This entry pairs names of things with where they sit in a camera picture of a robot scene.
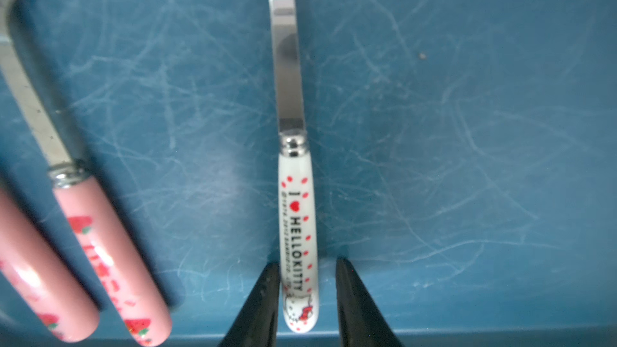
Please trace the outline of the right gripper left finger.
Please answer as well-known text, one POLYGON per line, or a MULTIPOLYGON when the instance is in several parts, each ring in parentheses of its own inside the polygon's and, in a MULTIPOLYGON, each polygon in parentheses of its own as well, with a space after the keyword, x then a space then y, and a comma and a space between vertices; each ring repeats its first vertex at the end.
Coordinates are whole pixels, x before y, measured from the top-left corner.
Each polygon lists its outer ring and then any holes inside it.
POLYGON ((219 346, 276 345, 281 273, 279 263, 268 263, 244 306, 219 346))

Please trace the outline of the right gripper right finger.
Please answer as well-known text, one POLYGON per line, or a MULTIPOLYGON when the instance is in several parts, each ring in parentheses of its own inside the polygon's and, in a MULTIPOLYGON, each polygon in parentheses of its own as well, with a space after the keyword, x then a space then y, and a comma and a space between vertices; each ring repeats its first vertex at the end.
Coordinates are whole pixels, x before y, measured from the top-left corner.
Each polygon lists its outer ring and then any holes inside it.
POLYGON ((345 258, 337 260, 336 288, 341 346, 403 346, 345 258))

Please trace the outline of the pink strawberry handle spoon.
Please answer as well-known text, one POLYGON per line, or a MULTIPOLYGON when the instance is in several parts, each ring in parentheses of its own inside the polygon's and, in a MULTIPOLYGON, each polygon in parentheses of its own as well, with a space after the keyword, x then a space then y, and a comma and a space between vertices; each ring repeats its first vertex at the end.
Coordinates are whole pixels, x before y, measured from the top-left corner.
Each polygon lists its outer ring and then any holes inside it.
POLYGON ((1 72, 48 165, 53 193, 132 338, 159 346, 170 336, 170 311, 119 219, 81 160, 72 154, 16 50, 11 20, 17 0, 1 0, 1 72))

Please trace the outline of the white hello kitty spoon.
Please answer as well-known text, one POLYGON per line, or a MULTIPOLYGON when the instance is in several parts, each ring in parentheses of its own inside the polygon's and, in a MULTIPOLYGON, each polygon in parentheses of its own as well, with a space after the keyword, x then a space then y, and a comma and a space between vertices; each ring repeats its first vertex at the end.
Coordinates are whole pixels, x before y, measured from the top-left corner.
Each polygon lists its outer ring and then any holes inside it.
POLYGON ((296 0, 268 0, 278 117, 281 292, 285 324, 297 334, 319 317, 317 217, 305 123, 296 0))

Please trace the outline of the pink strawberry handle fork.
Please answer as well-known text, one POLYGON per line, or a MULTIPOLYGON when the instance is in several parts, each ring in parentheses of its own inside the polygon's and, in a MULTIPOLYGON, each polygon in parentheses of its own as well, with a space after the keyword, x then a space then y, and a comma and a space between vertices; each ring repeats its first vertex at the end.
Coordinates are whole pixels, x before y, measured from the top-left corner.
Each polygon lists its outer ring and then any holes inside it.
POLYGON ((1 191, 1 273, 59 340, 81 342, 98 327, 96 304, 5 191, 1 191))

